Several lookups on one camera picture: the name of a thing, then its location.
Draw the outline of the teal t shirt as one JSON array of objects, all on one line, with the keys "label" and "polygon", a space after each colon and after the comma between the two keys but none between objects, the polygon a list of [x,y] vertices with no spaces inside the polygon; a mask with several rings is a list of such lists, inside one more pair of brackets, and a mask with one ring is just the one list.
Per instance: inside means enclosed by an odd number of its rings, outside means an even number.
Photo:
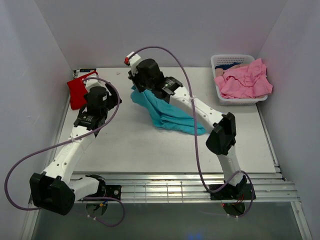
[{"label": "teal t shirt", "polygon": [[152,123],[157,128],[169,131],[183,132],[185,134],[199,136],[207,133],[206,129],[199,122],[195,130],[194,119],[181,109],[157,98],[151,91],[139,92],[135,86],[131,87],[130,98],[133,103],[146,108]]}]

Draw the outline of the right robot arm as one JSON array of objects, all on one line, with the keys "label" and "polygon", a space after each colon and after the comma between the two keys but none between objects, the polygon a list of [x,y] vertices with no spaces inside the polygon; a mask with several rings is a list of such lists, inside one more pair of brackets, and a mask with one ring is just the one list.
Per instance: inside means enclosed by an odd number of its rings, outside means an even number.
[{"label": "right robot arm", "polygon": [[128,78],[140,93],[151,92],[157,99],[177,107],[200,123],[209,134],[205,145],[214,153],[220,163],[224,184],[210,187],[207,191],[217,199],[242,198],[247,177],[236,155],[236,118],[228,112],[215,111],[191,95],[183,84],[172,76],[165,76],[155,60],[126,57],[124,63],[130,67]]}]

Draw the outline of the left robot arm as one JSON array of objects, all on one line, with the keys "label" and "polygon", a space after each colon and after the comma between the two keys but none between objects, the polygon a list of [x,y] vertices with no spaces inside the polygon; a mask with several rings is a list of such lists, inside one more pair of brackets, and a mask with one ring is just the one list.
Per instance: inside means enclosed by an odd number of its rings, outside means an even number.
[{"label": "left robot arm", "polygon": [[105,197],[103,178],[91,174],[72,180],[74,169],[88,146],[106,125],[108,112],[120,104],[116,90],[108,83],[97,82],[84,95],[86,103],[79,109],[77,118],[65,144],[53,161],[29,180],[33,204],[60,215],[68,214],[75,201],[86,197],[100,200]]}]

